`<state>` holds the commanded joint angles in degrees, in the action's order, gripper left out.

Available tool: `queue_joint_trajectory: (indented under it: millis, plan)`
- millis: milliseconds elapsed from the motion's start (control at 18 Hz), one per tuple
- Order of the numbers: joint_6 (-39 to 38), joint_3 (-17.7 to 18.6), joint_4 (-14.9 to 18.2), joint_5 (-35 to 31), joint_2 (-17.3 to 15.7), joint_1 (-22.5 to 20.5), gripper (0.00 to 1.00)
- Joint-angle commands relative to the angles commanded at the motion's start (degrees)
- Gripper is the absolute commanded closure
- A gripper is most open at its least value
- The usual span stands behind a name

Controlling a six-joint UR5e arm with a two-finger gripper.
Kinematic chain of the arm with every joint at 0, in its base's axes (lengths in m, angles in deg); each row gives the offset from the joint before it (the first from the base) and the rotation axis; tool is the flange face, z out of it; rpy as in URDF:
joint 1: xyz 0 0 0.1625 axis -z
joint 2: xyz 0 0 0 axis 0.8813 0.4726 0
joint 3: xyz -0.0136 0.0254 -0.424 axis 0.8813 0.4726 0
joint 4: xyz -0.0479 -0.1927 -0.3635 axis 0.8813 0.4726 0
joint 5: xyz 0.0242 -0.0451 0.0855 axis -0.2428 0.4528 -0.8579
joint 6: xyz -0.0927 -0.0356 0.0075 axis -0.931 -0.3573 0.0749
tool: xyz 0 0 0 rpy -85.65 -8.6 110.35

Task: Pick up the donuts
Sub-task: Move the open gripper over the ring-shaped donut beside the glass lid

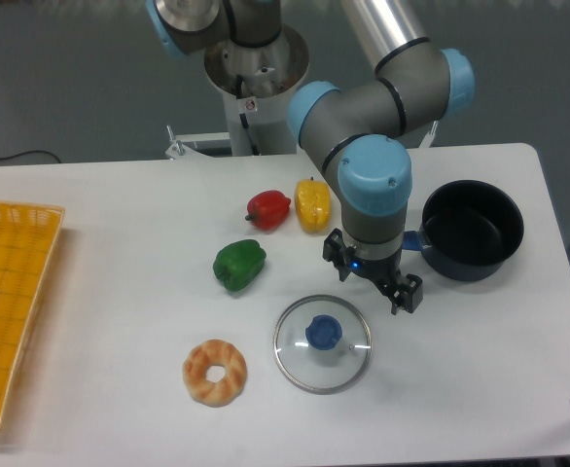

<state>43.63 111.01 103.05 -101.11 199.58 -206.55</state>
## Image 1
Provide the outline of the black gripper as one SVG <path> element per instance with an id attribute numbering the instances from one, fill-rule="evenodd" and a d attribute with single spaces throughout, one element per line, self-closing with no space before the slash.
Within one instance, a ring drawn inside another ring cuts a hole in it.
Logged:
<path id="1" fill-rule="evenodd" d="M 422 302 L 422 279 L 415 274 L 401 275 L 402 250 L 389 256 L 370 259 L 364 251 L 346 246 L 342 231 L 333 229 L 323 242 L 323 259 L 338 271 L 344 282 L 350 273 L 374 282 L 378 291 L 391 302 L 391 314 L 404 310 L 414 313 Z"/>

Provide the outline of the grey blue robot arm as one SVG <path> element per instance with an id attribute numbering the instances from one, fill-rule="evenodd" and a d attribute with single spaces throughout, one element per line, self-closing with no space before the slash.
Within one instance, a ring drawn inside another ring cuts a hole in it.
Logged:
<path id="1" fill-rule="evenodd" d="M 307 83 L 309 53 L 277 1 L 150 1 L 146 8 L 171 54 L 203 52 L 223 98 L 232 153 L 301 149 L 341 206 L 341 226 L 323 256 L 341 277 L 371 281 L 394 310 L 421 303 L 421 279 L 400 270 L 411 162 L 400 137 L 473 100 L 469 60 L 439 49 L 406 1 L 342 5 L 373 79 L 352 90 Z"/>

